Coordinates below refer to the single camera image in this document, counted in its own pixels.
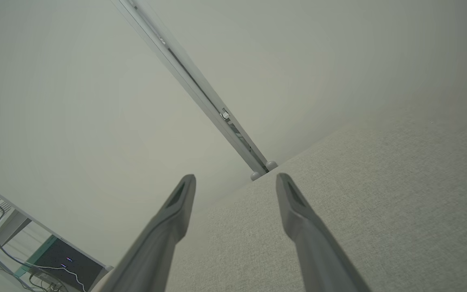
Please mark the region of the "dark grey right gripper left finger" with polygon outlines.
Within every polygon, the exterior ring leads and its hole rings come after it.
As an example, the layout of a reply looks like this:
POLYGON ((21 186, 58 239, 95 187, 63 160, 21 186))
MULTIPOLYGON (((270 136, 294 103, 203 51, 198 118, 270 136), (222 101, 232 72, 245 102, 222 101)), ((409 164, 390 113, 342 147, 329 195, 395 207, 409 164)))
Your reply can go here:
POLYGON ((164 292, 178 242, 189 228, 196 177, 185 175, 102 286, 103 292, 164 292))

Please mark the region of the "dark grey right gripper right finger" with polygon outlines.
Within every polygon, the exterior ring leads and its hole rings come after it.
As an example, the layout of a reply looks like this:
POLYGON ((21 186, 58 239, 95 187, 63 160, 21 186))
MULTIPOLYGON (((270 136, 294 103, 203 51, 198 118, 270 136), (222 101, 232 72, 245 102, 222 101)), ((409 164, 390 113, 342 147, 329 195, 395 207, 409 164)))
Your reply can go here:
POLYGON ((291 176, 276 176, 283 229, 294 242, 306 292, 369 292, 367 283, 291 176))

